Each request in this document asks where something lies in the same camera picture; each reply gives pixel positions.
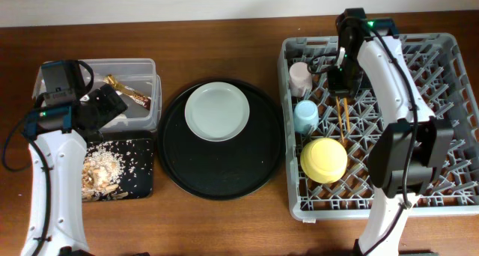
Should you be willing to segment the wooden chopstick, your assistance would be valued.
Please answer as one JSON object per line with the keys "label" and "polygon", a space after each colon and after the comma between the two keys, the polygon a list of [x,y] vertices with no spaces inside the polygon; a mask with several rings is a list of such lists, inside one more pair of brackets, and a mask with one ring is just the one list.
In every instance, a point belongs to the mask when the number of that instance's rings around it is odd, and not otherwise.
{"label": "wooden chopstick", "polygon": [[335,97],[336,107],[337,107],[337,114],[338,114],[338,126],[340,131],[341,137],[341,144],[344,144],[344,131],[343,131],[343,121],[342,121],[342,108],[339,97]]}
{"label": "wooden chopstick", "polygon": [[347,132],[350,132],[350,115],[347,98],[343,98]]}

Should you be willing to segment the pink cup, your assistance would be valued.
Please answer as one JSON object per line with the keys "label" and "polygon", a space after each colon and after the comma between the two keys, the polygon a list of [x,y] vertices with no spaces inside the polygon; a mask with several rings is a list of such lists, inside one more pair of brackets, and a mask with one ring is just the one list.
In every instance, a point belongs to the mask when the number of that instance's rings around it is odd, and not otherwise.
{"label": "pink cup", "polygon": [[312,75],[308,71],[305,62],[296,62],[289,69],[289,86],[291,95],[303,97],[307,91],[312,89]]}

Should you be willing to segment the blue cup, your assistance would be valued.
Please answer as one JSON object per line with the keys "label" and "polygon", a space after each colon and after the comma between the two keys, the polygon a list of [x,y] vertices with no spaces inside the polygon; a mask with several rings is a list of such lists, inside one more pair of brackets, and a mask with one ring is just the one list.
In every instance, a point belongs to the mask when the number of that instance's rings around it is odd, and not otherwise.
{"label": "blue cup", "polygon": [[297,133],[307,135],[317,128],[319,123],[317,105],[310,100],[302,100],[293,110],[293,125]]}

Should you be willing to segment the gold coffee sachet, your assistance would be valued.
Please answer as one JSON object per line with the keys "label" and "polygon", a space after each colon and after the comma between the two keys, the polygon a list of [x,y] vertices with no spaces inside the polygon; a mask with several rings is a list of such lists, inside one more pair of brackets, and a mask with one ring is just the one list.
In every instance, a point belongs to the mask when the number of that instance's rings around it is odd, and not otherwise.
{"label": "gold coffee sachet", "polygon": [[144,95],[143,93],[131,88],[130,86],[120,83],[118,80],[116,80],[115,77],[113,77],[112,74],[108,74],[107,76],[105,76],[103,81],[106,84],[111,85],[116,91],[127,95],[130,99],[134,100],[144,109],[150,111],[151,98],[149,96]]}

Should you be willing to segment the yellow bowl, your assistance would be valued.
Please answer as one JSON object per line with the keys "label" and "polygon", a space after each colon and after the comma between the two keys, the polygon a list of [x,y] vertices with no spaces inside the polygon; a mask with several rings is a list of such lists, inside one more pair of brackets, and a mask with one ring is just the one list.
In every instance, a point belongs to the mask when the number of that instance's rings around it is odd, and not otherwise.
{"label": "yellow bowl", "polygon": [[318,138],[307,143],[300,154],[305,174],[317,183],[334,183],[342,178],[348,156],[344,146],[332,138]]}

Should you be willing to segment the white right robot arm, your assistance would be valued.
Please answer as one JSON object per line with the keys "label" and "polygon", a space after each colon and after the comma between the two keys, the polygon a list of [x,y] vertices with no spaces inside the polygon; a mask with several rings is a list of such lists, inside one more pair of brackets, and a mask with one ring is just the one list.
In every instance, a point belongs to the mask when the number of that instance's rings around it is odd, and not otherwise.
{"label": "white right robot arm", "polygon": [[398,255],[409,214],[439,179],[454,130],[420,95],[393,19],[368,19],[363,9],[349,8],[335,25],[338,50],[327,73],[329,92],[353,99],[367,78],[385,126],[367,157],[373,203],[353,253]]}

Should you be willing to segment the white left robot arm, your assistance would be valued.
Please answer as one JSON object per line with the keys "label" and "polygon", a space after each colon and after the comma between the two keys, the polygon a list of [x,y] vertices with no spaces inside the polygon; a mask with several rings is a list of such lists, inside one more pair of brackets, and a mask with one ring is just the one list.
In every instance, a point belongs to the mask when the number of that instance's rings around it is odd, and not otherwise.
{"label": "white left robot arm", "polygon": [[29,228],[22,255],[87,255],[82,219],[86,138],[126,111],[111,85],[94,88],[81,60],[50,61],[40,72],[45,92],[25,116],[22,135],[33,166]]}

